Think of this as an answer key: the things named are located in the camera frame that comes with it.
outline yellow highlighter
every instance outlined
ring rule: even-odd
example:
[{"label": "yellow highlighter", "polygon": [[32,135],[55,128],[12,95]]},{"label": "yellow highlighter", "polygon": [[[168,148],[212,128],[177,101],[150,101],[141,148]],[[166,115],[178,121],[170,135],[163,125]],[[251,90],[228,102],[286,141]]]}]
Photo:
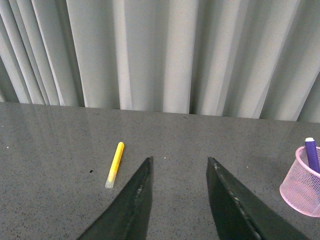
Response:
[{"label": "yellow highlighter", "polygon": [[117,171],[118,171],[118,167],[120,164],[120,160],[121,160],[121,156],[122,153],[124,151],[125,148],[125,144],[121,141],[118,144],[118,147],[116,148],[115,154],[114,154],[114,158],[111,164],[111,168],[110,168],[110,172],[108,175],[108,178],[106,180],[105,183],[105,187],[107,189],[112,189],[114,187],[114,183],[115,183],[115,179],[116,179],[116,175],[117,175]]}]

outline pink mesh pen holder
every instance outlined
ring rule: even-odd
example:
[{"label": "pink mesh pen holder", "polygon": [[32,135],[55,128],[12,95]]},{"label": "pink mesh pen holder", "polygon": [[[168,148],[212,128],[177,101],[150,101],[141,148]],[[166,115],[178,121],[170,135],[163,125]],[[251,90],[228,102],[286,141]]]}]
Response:
[{"label": "pink mesh pen holder", "polygon": [[[320,147],[316,151],[320,159]],[[304,146],[295,151],[295,161],[280,185],[280,193],[286,203],[298,212],[320,217],[320,173],[309,168]]]}]

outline table surface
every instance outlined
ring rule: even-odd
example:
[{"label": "table surface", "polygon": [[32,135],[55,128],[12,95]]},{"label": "table surface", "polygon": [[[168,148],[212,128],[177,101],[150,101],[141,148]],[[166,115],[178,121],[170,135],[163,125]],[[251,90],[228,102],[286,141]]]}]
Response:
[{"label": "table surface", "polygon": [[[206,182],[210,156],[318,240],[320,218],[293,210],[279,193],[305,137],[320,140],[320,124],[0,103],[0,239],[76,239],[153,156],[147,239],[218,240]],[[106,189],[120,141],[119,171]]]}]

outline speckled countertop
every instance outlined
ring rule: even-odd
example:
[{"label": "speckled countertop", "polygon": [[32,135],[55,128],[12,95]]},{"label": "speckled countertop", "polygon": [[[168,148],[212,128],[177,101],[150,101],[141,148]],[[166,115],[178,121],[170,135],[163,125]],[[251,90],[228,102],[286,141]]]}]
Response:
[{"label": "speckled countertop", "polygon": [[[206,182],[211,156],[318,240],[320,218],[296,212],[279,193],[305,137],[320,140],[320,124],[0,103],[0,239],[76,239],[153,156],[147,238],[218,240]],[[120,141],[121,165],[106,189]]]}]

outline purple marker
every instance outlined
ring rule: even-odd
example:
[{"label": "purple marker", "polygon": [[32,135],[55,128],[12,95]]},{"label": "purple marker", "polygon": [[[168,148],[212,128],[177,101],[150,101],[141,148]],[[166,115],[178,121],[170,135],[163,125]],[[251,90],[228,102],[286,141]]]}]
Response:
[{"label": "purple marker", "polygon": [[306,155],[308,157],[309,168],[320,174],[319,160],[316,148],[316,141],[312,137],[307,137],[304,141]]}]

